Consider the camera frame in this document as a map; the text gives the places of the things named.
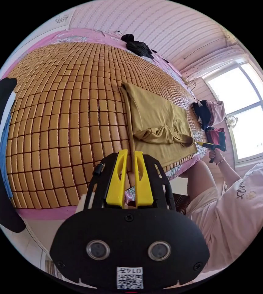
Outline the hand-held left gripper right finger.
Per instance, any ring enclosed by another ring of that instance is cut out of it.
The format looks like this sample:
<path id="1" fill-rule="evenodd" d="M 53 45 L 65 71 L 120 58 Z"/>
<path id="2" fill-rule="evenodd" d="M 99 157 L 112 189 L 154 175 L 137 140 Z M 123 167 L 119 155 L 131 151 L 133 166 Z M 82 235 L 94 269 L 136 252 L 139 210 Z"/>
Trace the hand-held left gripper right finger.
<path id="1" fill-rule="evenodd" d="M 134 151 L 135 203 L 136 206 L 152 206 L 154 200 L 143 152 Z"/>

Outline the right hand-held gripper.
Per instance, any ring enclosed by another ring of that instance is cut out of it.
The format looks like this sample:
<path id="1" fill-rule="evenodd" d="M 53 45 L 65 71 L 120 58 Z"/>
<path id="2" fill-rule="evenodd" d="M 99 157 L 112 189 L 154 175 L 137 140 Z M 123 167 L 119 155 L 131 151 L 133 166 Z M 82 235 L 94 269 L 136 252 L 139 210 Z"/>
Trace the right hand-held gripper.
<path id="1" fill-rule="evenodd" d="M 213 148 L 212 144 L 214 145 L 220 145 L 220 131 L 219 130 L 206 130 L 205 131 L 207 142 L 196 142 L 199 146 L 204 147 L 204 148 L 211 148 L 211 149 L 217 149 L 217 147 Z"/>

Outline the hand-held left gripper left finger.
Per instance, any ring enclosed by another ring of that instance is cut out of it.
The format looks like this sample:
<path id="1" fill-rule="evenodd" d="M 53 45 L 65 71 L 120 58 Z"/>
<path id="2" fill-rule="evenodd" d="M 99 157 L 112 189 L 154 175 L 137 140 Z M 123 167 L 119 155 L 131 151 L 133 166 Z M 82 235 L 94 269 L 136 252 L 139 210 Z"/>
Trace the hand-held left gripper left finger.
<path id="1" fill-rule="evenodd" d="M 106 204 L 110 206 L 124 206 L 125 181 L 127 173 L 128 151 L 122 149 L 117 153 L 117 158 L 113 168 L 107 196 Z"/>

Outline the person's left hand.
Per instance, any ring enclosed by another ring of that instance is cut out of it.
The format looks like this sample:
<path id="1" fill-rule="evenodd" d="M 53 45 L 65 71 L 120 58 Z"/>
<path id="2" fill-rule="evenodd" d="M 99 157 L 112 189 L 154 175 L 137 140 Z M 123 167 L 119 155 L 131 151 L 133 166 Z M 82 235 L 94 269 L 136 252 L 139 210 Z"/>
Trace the person's left hand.
<path id="1" fill-rule="evenodd" d="M 84 210 L 85 200 L 86 200 L 86 194 L 83 194 L 79 200 L 75 213 L 79 213 Z"/>

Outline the person's right hand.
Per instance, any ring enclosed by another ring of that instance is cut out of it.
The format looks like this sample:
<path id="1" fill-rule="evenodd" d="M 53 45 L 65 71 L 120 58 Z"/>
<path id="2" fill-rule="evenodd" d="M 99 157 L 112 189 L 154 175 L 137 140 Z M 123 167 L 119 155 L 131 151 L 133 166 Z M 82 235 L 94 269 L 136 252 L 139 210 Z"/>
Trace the person's right hand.
<path id="1" fill-rule="evenodd" d="M 220 163 L 224 161 L 224 157 L 219 151 L 219 149 L 214 149 L 214 150 L 211 149 L 209 151 L 209 158 L 210 158 L 209 163 L 215 163 L 216 165 L 219 165 Z"/>

